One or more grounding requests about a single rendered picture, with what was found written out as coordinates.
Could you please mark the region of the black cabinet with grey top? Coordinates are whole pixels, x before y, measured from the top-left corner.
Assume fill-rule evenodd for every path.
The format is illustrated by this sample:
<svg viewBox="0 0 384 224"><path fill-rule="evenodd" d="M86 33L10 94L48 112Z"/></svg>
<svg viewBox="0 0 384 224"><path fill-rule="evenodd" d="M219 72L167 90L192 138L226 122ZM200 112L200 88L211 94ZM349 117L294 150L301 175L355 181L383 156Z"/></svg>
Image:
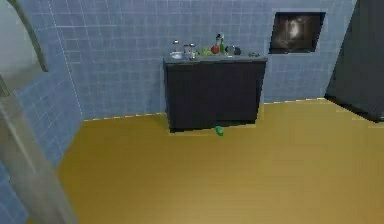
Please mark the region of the black cabinet with grey top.
<svg viewBox="0 0 384 224"><path fill-rule="evenodd" d="M166 114L171 132L253 124L267 59L210 56L163 59Z"/></svg>

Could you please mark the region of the green glass bottle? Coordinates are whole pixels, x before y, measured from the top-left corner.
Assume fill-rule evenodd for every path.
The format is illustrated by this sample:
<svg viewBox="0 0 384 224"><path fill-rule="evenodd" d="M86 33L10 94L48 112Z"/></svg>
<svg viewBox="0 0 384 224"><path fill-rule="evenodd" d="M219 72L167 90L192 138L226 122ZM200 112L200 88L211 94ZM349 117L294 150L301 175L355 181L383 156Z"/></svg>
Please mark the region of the green glass bottle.
<svg viewBox="0 0 384 224"><path fill-rule="evenodd" d="M219 47L220 53L225 54L224 37L221 33L217 34L216 42L217 42L217 46Z"/></svg>

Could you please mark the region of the dark grey fridge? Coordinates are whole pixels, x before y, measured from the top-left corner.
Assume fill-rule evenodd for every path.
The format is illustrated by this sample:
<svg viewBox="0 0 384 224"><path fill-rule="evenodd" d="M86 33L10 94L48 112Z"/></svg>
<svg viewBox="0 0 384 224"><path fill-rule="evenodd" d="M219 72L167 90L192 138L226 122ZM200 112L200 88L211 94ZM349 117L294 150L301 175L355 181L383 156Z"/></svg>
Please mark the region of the dark grey fridge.
<svg viewBox="0 0 384 224"><path fill-rule="evenodd" d="M325 98L384 122L384 0L357 0Z"/></svg>

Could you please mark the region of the dark framed wall picture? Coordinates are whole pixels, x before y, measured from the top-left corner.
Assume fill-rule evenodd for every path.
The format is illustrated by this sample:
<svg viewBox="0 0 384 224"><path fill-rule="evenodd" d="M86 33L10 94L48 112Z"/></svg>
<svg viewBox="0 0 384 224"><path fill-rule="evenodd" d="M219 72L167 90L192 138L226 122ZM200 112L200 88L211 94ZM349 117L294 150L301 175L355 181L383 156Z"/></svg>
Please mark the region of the dark framed wall picture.
<svg viewBox="0 0 384 224"><path fill-rule="evenodd" d="M270 40L270 54L314 52L325 12L277 12Z"/></svg>

